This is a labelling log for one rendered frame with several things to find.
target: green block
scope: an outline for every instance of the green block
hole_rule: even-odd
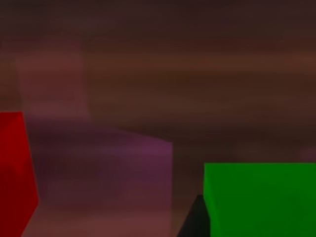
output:
[[[316,163],[207,163],[211,237],[316,237]]]

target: red block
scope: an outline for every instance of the red block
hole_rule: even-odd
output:
[[[23,114],[0,113],[0,237],[20,237],[38,201]]]

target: dark side of cube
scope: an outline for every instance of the dark side of cube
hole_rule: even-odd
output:
[[[203,195],[198,195],[177,237],[210,237],[210,217]]]

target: brown background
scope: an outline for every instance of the brown background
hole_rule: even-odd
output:
[[[16,51],[43,35],[84,41],[95,121],[173,142],[173,236],[204,162],[302,161],[315,144],[314,1],[6,4]],[[18,107],[1,78],[3,109]]]

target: green rectangle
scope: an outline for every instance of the green rectangle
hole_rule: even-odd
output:
[[[316,237],[315,163],[207,163],[211,237]]]

